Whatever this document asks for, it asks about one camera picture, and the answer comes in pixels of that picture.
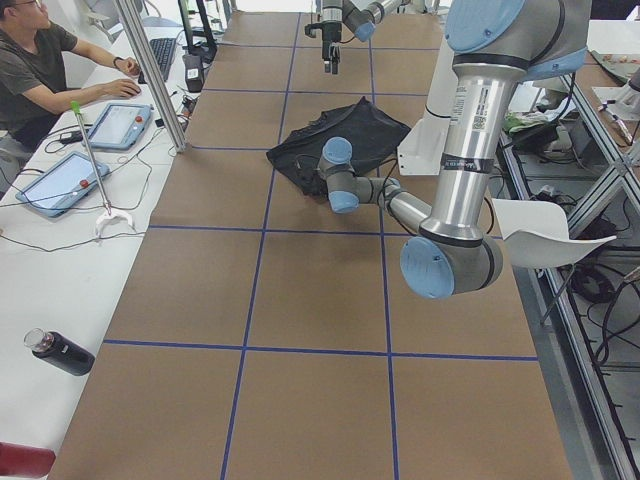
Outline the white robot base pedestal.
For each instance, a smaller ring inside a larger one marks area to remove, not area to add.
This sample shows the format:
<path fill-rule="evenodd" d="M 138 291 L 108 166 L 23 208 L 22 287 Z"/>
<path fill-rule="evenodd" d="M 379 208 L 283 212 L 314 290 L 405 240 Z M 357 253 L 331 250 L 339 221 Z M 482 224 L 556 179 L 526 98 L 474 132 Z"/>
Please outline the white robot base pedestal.
<path fill-rule="evenodd" d="M 423 117 L 397 148 L 403 176 L 434 176 L 440 171 L 450 115 L 458 86 L 452 69 L 453 51 L 442 38 Z"/>

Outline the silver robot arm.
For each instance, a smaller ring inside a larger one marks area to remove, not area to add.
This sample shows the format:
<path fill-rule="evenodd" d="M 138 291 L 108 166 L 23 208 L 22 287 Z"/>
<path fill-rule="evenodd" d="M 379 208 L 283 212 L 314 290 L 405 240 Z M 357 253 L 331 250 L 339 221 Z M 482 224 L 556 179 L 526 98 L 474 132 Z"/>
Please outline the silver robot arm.
<path fill-rule="evenodd" d="M 342 27 L 361 42 L 367 42 L 375 32 L 376 26 L 384 18 L 400 7 L 409 5 L 410 1 L 370 1 L 364 8 L 357 7 L 347 0 L 318 0 L 313 2 L 317 20 L 304 27 L 305 35 L 321 37 L 321 55 L 324 71 L 337 75 L 340 63 L 340 45 Z"/>
<path fill-rule="evenodd" d="M 581 68 L 590 13 L 588 1 L 452 3 L 444 37 L 457 87 L 432 205 L 393 179 L 358 176 L 346 139 L 323 146 L 318 169 L 334 212 L 375 203 L 415 232 L 400 266 L 416 294 L 447 298 L 499 277 L 500 247 L 477 222 L 507 108 L 519 83 Z"/>

